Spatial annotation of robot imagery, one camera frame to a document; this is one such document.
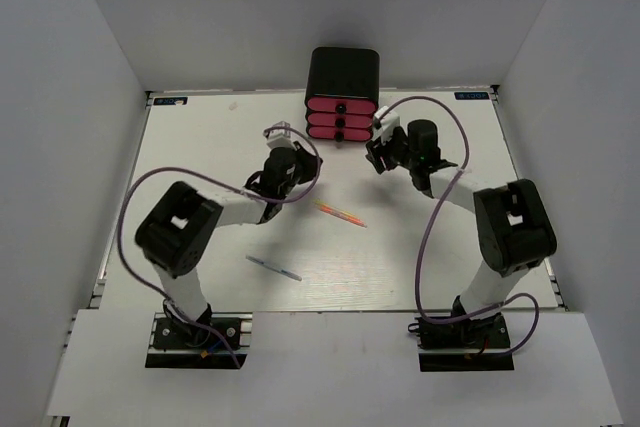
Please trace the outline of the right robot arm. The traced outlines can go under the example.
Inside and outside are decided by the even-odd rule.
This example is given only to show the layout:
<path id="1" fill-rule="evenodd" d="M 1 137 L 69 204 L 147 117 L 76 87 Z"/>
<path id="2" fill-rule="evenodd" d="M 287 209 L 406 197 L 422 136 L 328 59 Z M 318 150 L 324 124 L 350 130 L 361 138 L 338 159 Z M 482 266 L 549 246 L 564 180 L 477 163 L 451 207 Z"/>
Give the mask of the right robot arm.
<path id="1" fill-rule="evenodd" d="M 456 297 L 453 337 L 472 346 L 488 332 L 486 319 L 509 304 L 508 294 L 527 273 L 557 250 L 557 239 L 538 189 L 520 179 L 491 187 L 465 168 L 445 160 L 434 122 L 376 120 L 366 159 L 382 174 L 406 169 L 420 193 L 437 201 L 423 236 L 427 239 L 442 205 L 449 202 L 475 216 L 482 262 L 469 286 Z"/>

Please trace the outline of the blue thin pen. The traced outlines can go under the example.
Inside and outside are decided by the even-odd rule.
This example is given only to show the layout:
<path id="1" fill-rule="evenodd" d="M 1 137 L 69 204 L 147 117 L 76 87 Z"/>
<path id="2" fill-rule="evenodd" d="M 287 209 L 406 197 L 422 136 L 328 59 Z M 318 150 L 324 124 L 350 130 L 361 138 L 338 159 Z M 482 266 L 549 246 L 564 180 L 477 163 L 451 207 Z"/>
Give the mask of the blue thin pen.
<path id="1" fill-rule="evenodd" d="M 283 268 L 281 268 L 279 266 L 275 266 L 275 265 L 273 265 L 273 264 L 271 264 L 269 262 L 266 262 L 266 261 L 264 261 L 262 259 L 256 258 L 254 256 L 250 256 L 250 255 L 246 255 L 245 258 L 246 258 L 246 260 L 248 260 L 249 262 L 251 262 L 251 263 L 253 263 L 255 265 L 259 265 L 259 266 L 261 266 L 261 267 L 263 267 L 263 268 L 265 268 L 267 270 L 270 270 L 272 272 L 275 272 L 275 273 L 278 273 L 280 275 L 283 275 L 283 276 L 285 276 L 287 278 L 290 278 L 290 279 L 292 279 L 294 281 L 301 282 L 303 280 L 302 277 L 299 276 L 298 274 L 296 274 L 294 272 L 291 272 L 289 270 L 283 269 Z"/>

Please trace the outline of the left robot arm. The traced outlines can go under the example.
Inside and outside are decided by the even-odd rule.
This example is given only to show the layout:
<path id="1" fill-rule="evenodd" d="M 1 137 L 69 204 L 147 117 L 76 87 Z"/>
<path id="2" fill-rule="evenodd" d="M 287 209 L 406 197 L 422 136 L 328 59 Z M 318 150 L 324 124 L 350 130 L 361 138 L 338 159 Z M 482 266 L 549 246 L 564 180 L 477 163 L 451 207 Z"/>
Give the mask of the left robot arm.
<path id="1" fill-rule="evenodd" d="M 229 197 L 200 193 L 184 181 L 174 182 L 136 230 L 135 243 L 154 266 L 169 296 L 165 306 L 179 318 L 177 334 L 199 346 L 211 334 L 211 308 L 202 293 L 196 266 L 214 231 L 271 221 L 292 190 L 317 181 L 320 156 L 298 142 L 274 147 L 260 171 Z"/>

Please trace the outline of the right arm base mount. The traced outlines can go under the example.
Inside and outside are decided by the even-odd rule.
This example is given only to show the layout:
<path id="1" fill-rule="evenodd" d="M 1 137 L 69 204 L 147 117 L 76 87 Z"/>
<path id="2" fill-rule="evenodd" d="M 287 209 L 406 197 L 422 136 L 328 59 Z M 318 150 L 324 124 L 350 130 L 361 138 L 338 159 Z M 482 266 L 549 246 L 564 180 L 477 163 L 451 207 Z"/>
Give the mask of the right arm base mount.
<path id="1" fill-rule="evenodd" d="M 433 324 L 421 317 L 407 331 L 417 339 L 421 372 L 512 371 L 511 340 L 501 313 L 480 320 Z"/>

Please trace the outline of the pink top drawer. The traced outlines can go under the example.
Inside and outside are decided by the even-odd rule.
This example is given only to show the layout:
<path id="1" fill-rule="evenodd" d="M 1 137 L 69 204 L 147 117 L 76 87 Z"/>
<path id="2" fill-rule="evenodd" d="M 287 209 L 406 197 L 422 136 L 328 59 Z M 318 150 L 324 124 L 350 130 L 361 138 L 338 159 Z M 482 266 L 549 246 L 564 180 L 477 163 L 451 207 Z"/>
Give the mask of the pink top drawer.
<path id="1" fill-rule="evenodd" d="M 337 98 L 337 97 L 311 97 L 306 101 L 308 109 L 314 112 L 346 113 L 354 115 L 373 115 L 378 109 L 378 104 L 368 99 Z"/>

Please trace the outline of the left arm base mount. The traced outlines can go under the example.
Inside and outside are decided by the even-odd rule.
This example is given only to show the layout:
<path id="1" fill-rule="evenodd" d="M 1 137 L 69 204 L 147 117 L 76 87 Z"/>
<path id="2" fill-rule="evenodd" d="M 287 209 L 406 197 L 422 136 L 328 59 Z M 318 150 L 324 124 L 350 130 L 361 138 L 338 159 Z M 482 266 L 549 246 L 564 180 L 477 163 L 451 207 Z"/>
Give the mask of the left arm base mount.
<path id="1" fill-rule="evenodd" d="M 233 351 L 209 330 L 185 323 L 164 306 L 157 312 L 145 359 L 147 369 L 237 370 L 249 353 L 251 342 L 251 313 L 212 313 L 208 310 L 210 326 L 218 331 Z"/>

